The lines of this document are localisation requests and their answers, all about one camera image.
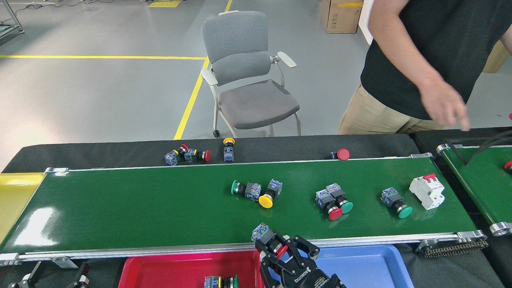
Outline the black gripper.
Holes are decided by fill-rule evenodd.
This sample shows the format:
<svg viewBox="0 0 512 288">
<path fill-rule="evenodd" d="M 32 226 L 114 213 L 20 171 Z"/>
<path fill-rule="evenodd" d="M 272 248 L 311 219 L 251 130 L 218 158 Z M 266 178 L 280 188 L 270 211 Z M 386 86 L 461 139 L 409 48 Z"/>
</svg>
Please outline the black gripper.
<svg viewBox="0 0 512 288">
<path fill-rule="evenodd" d="M 326 275 L 315 262 L 320 248 L 303 237 L 256 241 L 260 274 L 266 288 L 345 288 L 336 274 Z M 305 269 L 296 275 L 286 269 Z"/>
</svg>

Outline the person's right hand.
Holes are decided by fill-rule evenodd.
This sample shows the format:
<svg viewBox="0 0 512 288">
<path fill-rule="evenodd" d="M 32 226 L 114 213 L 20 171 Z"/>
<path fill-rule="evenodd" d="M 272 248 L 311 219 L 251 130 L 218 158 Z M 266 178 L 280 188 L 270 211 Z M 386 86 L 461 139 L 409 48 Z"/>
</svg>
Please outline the person's right hand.
<svg viewBox="0 0 512 288">
<path fill-rule="evenodd" d="M 459 124 L 462 131 L 470 130 L 465 102 L 461 95 L 439 75 L 424 78 L 417 87 L 421 102 L 432 120 L 445 126 Z"/>
</svg>

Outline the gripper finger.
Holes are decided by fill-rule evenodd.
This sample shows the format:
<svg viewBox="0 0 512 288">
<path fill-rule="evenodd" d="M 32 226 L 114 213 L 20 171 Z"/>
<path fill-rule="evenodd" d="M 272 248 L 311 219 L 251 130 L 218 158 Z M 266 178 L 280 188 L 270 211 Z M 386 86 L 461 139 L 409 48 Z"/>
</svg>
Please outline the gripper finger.
<svg viewBox="0 0 512 288">
<path fill-rule="evenodd" d="M 31 273 L 24 275 L 19 282 L 8 284 L 8 288 L 35 288 L 36 284 L 40 281 L 44 273 L 44 264 L 37 262 Z"/>
<path fill-rule="evenodd" d="M 83 262 L 77 273 L 77 288 L 89 288 L 89 279 L 87 277 L 90 270 L 90 265 L 87 262 Z"/>
</svg>

